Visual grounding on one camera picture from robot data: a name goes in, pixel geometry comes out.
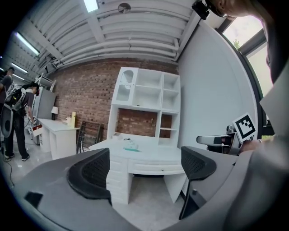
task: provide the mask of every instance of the table lamp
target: table lamp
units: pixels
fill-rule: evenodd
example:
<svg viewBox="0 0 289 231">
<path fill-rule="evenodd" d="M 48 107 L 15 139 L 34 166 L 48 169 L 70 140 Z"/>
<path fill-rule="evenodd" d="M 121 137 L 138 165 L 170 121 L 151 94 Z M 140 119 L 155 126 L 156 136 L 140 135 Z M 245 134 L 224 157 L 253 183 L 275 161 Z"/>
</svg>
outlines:
<svg viewBox="0 0 289 231">
<path fill-rule="evenodd" d="M 58 107 L 54 106 L 51 110 L 52 120 L 55 120 L 55 115 L 58 114 Z"/>
</svg>

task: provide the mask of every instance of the ceiling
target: ceiling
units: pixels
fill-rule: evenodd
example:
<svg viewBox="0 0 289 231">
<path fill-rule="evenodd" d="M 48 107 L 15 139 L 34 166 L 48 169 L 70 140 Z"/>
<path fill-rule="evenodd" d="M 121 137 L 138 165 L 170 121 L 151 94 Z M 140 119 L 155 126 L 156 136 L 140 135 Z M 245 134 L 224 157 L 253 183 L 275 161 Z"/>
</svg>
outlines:
<svg viewBox="0 0 289 231">
<path fill-rule="evenodd" d="M 1 67 L 13 62 L 28 71 L 16 70 L 18 76 L 34 80 L 47 75 L 46 65 L 50 73 L 100 58 L 134 55 L 176 62 L 200 20 L 191 8 L 194 1 L 99 0 L 99 9 L 90 13 L 83 0 L 40 1 L 15 31 L 40 54 L 12 34 Z M 128 3 L 131 11 L 118 12 L 120 3 Z"/>
</svg>

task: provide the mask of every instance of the sneaker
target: sneaker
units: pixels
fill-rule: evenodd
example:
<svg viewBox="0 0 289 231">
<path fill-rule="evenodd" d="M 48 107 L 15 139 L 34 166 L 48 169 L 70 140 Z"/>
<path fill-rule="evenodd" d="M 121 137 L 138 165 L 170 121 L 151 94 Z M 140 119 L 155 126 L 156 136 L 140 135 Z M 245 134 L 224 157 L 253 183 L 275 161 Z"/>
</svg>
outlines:
<svg viewBox="0 0 289 231">
<path fill-rule="evenodd" d="M 27 161 L 30 158 L 30 156 L 28 155 L 26 158 L 22 158 L 22 161 Z"/>
<path fill-rule="evenodd" d="M 15 157 L 14 153 L 11 156 L 7 156 L 6 154 L 4 154 L 5 159 L 11 159 L 13 157 Z"/>
</svg>

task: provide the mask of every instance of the white desk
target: white desk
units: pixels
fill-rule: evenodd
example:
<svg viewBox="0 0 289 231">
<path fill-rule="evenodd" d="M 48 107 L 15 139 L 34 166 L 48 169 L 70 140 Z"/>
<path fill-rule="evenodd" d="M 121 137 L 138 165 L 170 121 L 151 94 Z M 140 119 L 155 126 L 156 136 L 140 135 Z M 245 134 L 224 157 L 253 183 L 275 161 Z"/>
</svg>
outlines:
<svg viewBox="0 0 289 231">
<path fill-rule="evenodd" d="M 153 145 L 147 141 L 138 140 L 136 143 L 141 152 L 124 150 L 124 141 L 113 139 L 89 147 L 90 150 L 110 150 L 107 189 L 111 193 L 112 201 L 128 204 L 133 174 L 143 174 L 164 175 L 168 192 L 175 203 L 186 180 L 181 165 L 181 150 Z"/>
<path fill-rule="evenodd" d="M 40 135 L 40 147 L 43 152 L 51 152 L 56 160 L 76 154 L 76 130 L 60 121 L 38 119 L 43 126 Z"/>
</svg>

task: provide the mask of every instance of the window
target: window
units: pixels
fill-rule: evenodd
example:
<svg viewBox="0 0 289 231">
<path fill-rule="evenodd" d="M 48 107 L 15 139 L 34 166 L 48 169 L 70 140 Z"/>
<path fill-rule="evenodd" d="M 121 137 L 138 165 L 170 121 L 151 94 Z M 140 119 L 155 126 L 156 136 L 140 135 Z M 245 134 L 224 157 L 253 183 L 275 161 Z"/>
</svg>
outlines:
<svg viewBox="0 0 289 231">
<path fill-rule="evenodd" d="M 260 20 L 246 16 L 236 18 L 223 34 L 238 49 L 262 29 Z"/>
<path fill-rule="evenodd" d="M 247 55 L 247 58 L 254 69 L 254 72 L 259 81 L 263 97 L 273 87 L 273 83 L 270 76 L 270 69 L 267 65 L 267 44 L 260 46 L 258 49 Z"/>
</svg>

